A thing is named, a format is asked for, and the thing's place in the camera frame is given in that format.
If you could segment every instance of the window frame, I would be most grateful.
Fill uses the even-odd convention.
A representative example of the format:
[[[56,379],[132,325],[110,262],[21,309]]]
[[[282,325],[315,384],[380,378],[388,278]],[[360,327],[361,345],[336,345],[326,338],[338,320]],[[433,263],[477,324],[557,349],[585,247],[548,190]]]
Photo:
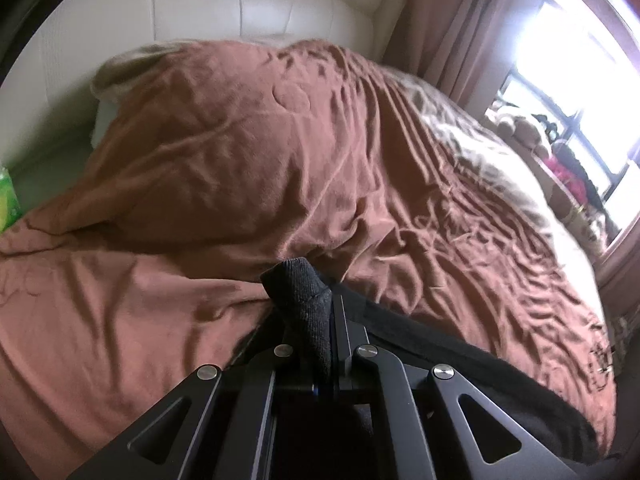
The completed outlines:
[[[542,0],[540,4],[540,9],[545,5],[552,5],[557,9],[565,10],[558,2],[555,0]],[[600,41],[591,33],[588,33],[589,38],[593,41],[605,54],[609,57],[610,60],[614,60],[614,57],[604,48],[604,46],[600,43]],[[511,70],[507,74],[507,77],[500,88],[500,94],[504,94],[507,87],[510,85],[511,81],[517,81],[521,85],[523,85],[531,94],[537,98],[544,106],[547,108],[556,118],[561,122],[564,127],[564,131],[560,135],[560,139],[569,140],[573,136],[577,137],[578,141],[581,145],[584,146],[585,150],[591,155],[593,160],[599,165],[602,171],[605,173],[607,178],[609,179],[609,185],[607,189],[601,193],[600,197],[602,201],[605,203],[619,186],[620,182],[626,175],[626,172],[629,167],[629,161],[626,160],[622,168],[618,173],[613,173],[607,164],[604,162],[602,156],[597,152],[597,150],[593,147],[589,139],[584,135],[582,130],[580,129],[580,122],[582,121],[582,117],[584,115],[584,108],[578,108],[575,114],[572,116],[566,115],[562,109],[556,104],[555,101],[545,92],[543,92],[539,87],[534,85],[531,81],[529,81],[526,77],[524,77],[514,64],[511,67]]]

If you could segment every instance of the metal bolt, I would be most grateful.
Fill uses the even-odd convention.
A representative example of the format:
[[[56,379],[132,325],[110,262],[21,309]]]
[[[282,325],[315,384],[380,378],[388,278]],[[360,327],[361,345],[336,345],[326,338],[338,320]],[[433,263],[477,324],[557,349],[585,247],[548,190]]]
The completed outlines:
[[[452,378],[454,373],[454,369],[449,365],[435,365],[433,367],[433,375],[435,375],[439,379],[442,379],[443,381]]]
[[[273,349],[273,353],[276,357],[291,357],[293,355],[293,346],[278,345]]]
[[[215,379],[218,376],[218,369],[215,366],[204,365],[198,368],[198,378],[203,381]]]
[[[373,345],[362,345],[358,346],[358,355],[360,357],[364,357],[365,359],[371,359],[378,355],[378,349]]]

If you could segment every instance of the window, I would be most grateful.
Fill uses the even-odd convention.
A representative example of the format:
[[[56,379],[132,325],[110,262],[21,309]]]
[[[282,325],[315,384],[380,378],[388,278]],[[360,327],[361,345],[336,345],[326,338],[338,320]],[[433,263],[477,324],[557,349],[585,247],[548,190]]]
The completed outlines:
[[[501,97],[558,126],[610,218],[640,211],[640,170],[627,160],[640,137],[640,77],[582,0],[544,0],[519,41]]]

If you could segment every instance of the brown duvet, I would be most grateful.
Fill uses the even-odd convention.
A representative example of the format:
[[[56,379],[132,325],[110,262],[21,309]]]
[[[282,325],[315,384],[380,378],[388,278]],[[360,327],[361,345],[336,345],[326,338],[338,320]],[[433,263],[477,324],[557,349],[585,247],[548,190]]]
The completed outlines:
[[[328,43],[199,43],[127,97],[81,181],[0,238],[0,420],[60,480],[270,308],[306,256],[507,360],[606,450],[603,327],[548,244],[452,157],[391,78]]]

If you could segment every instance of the white leather headboard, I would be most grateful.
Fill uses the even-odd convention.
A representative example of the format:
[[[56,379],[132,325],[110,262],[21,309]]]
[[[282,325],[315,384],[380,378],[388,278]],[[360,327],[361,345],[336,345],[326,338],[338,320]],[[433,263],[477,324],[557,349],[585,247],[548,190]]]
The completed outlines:
[[[64,0],[0,87],[0,161],[11,167],[89,125],[88,83],[109,57],[152,41],[290,33],[379,59],[402,0]]]

